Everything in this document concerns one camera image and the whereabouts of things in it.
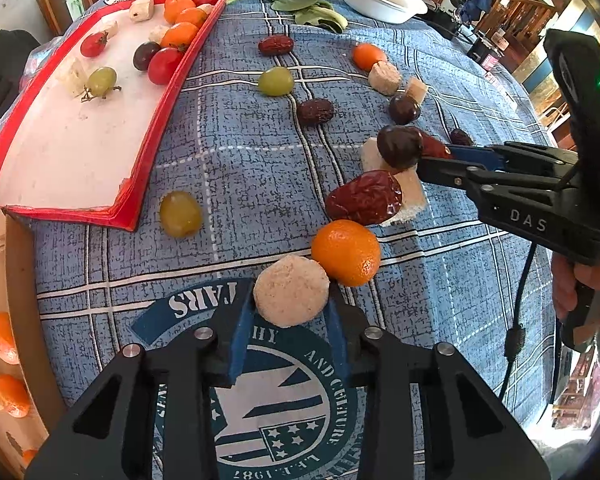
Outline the person's right hand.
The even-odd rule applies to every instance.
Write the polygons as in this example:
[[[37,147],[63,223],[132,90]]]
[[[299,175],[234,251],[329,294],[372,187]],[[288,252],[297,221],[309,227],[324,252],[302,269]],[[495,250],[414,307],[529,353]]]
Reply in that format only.
[[[577,283],[600,290],[600,264],[571,264],[566,257],[554,252],[552,273],[554,309],[560,320],[564,320],[567,314],[577,307]]]

